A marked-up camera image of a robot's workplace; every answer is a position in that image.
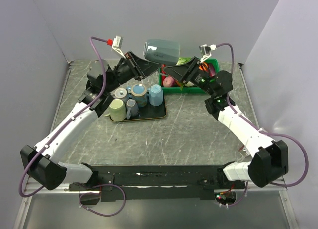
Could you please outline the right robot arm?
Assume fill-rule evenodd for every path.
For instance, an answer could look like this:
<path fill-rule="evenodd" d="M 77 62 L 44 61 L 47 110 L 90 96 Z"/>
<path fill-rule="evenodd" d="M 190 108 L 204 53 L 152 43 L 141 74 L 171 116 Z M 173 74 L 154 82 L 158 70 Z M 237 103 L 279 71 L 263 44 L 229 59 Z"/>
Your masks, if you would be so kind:
<path fill-rule="evenodd" d="M 282 141 L 263 134 L 253 127 L 237 105 L 228 97 L 232 91 L 232 74 L 218 71 L 213 76 L 204 70 L 197 57 L 182 65 L 165 66 L 164 72 L 180 83 L 191 82 L 210 97 L 205 100 L 209 114 L 225 125 L 245 145 L 250 162 L 230 163 L 217 176 L 222 188 L 229 188 L 234 181 L 251 181 L 263 188 L 288 172 L 288 146 Z"/>

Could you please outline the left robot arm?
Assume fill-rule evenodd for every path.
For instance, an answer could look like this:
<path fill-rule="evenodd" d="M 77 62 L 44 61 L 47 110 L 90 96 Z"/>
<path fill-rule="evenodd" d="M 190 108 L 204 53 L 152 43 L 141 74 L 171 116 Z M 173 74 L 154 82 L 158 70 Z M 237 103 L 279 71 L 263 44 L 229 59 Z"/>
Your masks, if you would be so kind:
<path fill-rule="evenodd" d="M 106 60 L 91 64 L 86 89 L 69 115 L 43 140 L 20 151 L 24 175 L 29 175 L 53 190 L 62 183 L 80 183 L 86 190 L 98 185 L 98 173 L 90 165 L 66 164 L 61 159 L 72 142 L 97 120 L 114 99 L 111 93 L 131 79 L 142 80 L 161 67 L 160 64 L 127 52 L 112 68 Z"/>

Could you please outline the light green mug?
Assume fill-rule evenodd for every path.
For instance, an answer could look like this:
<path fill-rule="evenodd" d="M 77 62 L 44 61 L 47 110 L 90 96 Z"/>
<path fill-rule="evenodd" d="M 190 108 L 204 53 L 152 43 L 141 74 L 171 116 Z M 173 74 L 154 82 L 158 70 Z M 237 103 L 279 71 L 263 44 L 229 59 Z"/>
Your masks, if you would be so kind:
<path fill-rule="evenodd" d="M 114 99 L 103 115 L 110 117 L 114 122 L 120 122 L 126 119 L 126 114 L 125 103 L 120 99 Z"/>

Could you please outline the small grey-blue mug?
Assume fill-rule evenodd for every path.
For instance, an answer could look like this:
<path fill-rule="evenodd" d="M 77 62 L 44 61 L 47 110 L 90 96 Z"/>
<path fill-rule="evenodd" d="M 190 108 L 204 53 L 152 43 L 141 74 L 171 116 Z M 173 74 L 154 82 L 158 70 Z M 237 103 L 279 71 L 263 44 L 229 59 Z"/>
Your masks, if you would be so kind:
<path fill-rule="evenodd" d="M 126 119 L 136 117 L 139 114 L 139 108 L 135 100 L 129 99 L 126 103 Z"/>

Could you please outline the large grey faceted mug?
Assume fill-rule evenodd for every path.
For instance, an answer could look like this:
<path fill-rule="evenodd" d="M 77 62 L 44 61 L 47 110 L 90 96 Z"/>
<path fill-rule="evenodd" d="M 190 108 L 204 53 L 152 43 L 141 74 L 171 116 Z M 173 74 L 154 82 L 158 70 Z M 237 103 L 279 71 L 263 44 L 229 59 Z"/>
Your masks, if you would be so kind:
<path fill-rule="evenodd" d="M 180 50 L 180 44 L 177 42 L 149 39 L 144 44 L 143 55 L 148 61 L 174 66 L 179 60 Z"/>

